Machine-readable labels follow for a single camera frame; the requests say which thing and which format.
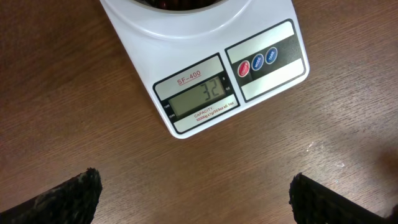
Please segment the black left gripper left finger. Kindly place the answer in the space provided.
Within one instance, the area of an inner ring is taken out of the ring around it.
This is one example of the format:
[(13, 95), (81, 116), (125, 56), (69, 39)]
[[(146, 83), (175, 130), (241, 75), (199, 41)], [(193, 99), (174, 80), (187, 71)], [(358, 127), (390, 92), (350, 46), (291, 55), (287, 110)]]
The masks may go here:
[(1, 223), (91, 223), (102, 189), (99, 171), (88, 168), (62, 184), (1, 212)]

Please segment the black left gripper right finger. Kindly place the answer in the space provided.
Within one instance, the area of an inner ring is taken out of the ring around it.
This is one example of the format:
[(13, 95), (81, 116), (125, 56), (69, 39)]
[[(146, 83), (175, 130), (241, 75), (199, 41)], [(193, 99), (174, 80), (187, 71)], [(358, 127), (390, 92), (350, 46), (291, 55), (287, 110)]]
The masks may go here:
[(389, 220), (299, 173), (290, 183), (289, 204), (298, 224), (383, 224)]

